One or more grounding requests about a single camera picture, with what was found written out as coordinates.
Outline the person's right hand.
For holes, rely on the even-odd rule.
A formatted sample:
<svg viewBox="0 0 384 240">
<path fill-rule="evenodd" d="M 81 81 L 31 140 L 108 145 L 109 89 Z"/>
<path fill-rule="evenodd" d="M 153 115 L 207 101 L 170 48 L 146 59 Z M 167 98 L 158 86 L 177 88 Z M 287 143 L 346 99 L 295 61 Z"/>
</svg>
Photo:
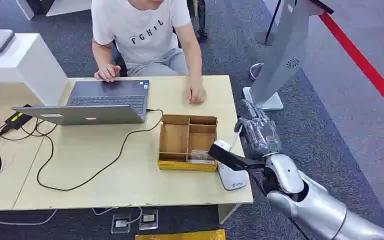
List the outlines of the person's right hand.
<svg viewBox="0 0 384 240">
<path fill-rule="evenodd" d="M 98 67 L 94 77 L 97 80 L 105 82 L 114 82 L 116 77 L 119 75 L 121 67 L 119 65 L 104 64 Z"/>
</svg>

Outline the person's left hand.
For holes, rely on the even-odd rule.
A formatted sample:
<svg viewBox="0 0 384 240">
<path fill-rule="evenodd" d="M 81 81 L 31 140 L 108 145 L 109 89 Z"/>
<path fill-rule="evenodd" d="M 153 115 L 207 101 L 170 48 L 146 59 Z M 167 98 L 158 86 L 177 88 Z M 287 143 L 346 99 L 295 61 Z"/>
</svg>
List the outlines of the person's left hand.
<svg viewBox="0 0 384 240">
<path fill-rule="evenodd" d="M 205 102 L 207 92 L 204 88 L 202 76 L 192 77 L 187 80 L 184 95 L 186 97 L 186 101 L 191 105 L 202 104 Z"/>
</svg>

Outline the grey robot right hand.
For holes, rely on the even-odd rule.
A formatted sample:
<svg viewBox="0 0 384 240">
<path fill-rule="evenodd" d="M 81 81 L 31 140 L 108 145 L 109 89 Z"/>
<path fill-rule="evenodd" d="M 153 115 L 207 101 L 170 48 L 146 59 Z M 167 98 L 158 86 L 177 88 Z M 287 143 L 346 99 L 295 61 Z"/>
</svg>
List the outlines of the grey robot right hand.
<svg viewBox="0 0 384 240">
<path fill-rule="evenodd" d="M 249 158 L 257 160 L 282 151 L 282 143 L 273 120 L 254 103 L 241 99 L 234 132 L 246 142 Z"/>
</svg>

